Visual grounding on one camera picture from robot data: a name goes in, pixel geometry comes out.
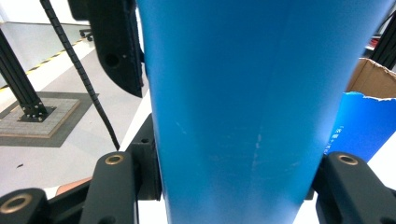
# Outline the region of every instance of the floor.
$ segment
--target floor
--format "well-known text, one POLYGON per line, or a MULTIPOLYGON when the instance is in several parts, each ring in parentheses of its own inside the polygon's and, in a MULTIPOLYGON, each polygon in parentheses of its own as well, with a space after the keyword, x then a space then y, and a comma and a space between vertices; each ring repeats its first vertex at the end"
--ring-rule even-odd
MULTIPOLYGON (((71 43, 80 39, 78 30, 83 28, 64 26, 71 43)), ((6 23, 1 29, 24 70, 63 49, 50 25, 6 23)), ((92 42, 84 39, 74 48, 121 143, 141 99, 113 84, 98 62, 92 42)), ((66 53, 28 77, 36 91, 86 92, 66 53)), ((1 90, 0 94, 0 110, 15 102, 8 89, 1 90)), ((91 106, 61 147, 0 146, 0 195, 21 188, 58 186, 91 176, 96 161, 114 150, 105 125, 91 106)))

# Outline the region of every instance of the white wall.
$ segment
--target white wall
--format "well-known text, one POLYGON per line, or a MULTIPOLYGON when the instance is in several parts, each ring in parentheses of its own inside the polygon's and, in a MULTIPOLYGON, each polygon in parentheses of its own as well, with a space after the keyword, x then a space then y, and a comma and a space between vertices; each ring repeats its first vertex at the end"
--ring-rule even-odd
MULTIPOLYGON (((73 19, 67 0, 50 2, 61 23, 88 24, 73 19)), ((4 21, 50 23, 39 0, 0 0, 0 16, 4 21)))

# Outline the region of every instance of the cardboard box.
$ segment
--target cardboard box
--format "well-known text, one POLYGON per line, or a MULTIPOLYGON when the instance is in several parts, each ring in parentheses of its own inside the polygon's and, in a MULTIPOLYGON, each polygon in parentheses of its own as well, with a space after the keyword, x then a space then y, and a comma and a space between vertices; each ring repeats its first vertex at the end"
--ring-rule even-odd
POLYGON ((341 101, 325 153, 345 151, 369 161, 396 132, 396 74, 360 59, 341 101))

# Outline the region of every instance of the blue cylinder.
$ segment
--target blue cylinder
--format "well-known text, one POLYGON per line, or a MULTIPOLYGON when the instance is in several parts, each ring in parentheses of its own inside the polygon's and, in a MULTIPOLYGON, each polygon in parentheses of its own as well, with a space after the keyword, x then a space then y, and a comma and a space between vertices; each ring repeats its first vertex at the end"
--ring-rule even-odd
POLYGON ((169 223, 291 223, 390 0, 138 0, 169 223))

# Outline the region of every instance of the screw hole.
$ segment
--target screw hole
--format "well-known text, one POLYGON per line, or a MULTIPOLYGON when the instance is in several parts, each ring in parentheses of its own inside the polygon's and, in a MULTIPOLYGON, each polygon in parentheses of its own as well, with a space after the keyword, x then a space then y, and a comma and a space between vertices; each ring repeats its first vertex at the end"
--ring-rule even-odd
POLYGON ((28 205, 31 201, 32 195, 27 193, 19 194, 3 203, 0 207, 0 213, 10 214, 17 212, 28 205))
POLYGON ((117 55, 112 53, 107 54, 105 60, 106 60, 106 64, 112 68, 117 67, 120 63, 119 57, 117 57, 117 55))
POLYGON ((116 219, 112 216, 102 217, 102 219, 100 219, 98 222, 98 224, 114 224, 114 223, 116 223, 116 219))
POLYGON ((105 163, 108 165, 115 165, 123 161, 122 155, 113 155, 106 158, 105 163))
POLYGON ((389 217, 381 217, 380 221, 382 224, 396 224, 396 221, 389 217))
POLYGON ((338 160, 345 164, 348 164, 348 165, 357 165, 358 164, 358 161, 356 159, 349 157, 347 155, 339 155, 338 160))

